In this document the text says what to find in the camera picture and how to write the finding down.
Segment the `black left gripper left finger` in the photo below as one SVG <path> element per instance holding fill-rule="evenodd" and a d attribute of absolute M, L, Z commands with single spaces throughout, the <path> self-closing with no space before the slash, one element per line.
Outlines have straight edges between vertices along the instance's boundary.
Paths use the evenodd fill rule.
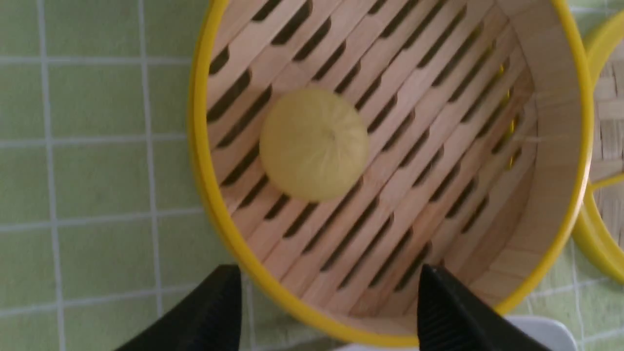
<path fill-rule="evenodd" d="M 187 297 L 119 351 L 238 351 L 242 278 L 238 265 L 219 265 Z"/>

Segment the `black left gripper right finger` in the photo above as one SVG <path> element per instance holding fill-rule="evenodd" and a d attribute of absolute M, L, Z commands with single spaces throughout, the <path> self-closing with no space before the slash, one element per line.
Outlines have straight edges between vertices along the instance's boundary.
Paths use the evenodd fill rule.
<path fill-rule="evenodd" d="M 547 351 L 441 265 L 423 265 L 417 297 L 422 351 Z"/>

